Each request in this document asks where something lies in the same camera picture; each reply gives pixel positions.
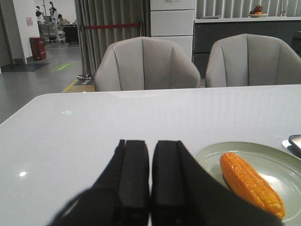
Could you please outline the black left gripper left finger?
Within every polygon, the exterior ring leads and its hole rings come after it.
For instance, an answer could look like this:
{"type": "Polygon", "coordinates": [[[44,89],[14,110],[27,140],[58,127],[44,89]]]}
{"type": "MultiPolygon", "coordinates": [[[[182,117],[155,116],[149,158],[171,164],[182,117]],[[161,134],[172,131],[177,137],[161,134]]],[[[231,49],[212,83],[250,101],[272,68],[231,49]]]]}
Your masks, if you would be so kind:
{"type": "Polygon", "coordinates": [[[144,141],[120,140],[95,183],[72,198],[51,226],[146,226],[149,155],[144,141]]]}

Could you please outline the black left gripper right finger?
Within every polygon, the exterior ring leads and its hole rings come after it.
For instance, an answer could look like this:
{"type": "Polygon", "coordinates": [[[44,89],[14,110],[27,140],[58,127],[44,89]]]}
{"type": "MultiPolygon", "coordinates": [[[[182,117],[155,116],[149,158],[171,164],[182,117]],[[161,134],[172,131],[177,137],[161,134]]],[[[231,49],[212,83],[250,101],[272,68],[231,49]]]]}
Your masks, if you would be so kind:
{"type": "Polygon", "coordinates": [[[181,141],[158,141],[152,163],[154,226],[280,226],[208,174],[181,141]]]}

